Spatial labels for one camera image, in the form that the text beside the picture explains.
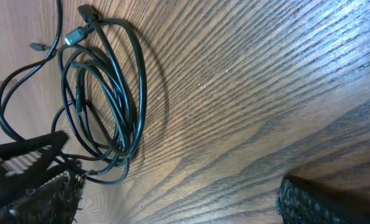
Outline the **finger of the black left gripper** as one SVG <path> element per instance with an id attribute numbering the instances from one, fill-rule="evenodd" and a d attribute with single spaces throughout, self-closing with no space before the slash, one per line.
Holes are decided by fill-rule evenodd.
<path id="1" fill-rule="evenodd" d="M 57 131 L 0 144 L 0 208 L 61 174 L 66 178 L 76 176 L 70 166 L 79 165 L 79 161 L 58 160 L 68 140 L 65 132 Z"/>

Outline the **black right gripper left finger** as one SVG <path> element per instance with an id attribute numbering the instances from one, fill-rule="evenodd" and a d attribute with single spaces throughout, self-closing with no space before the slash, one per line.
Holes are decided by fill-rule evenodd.
<path id="1" fill-rule="evenodd" d="M 0 224 L 72 224 L 83 196 L 84 175 L 61 175 L 0 208 Z"/>

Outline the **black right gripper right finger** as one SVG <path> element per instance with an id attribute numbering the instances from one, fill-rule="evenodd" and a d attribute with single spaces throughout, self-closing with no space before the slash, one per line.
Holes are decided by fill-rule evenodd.
<path id="1" fill-rule="evenodd" d="M 285 224 L 370 223 L 370 199 L 286 175 L 280 183 L 276 212 Z"/>

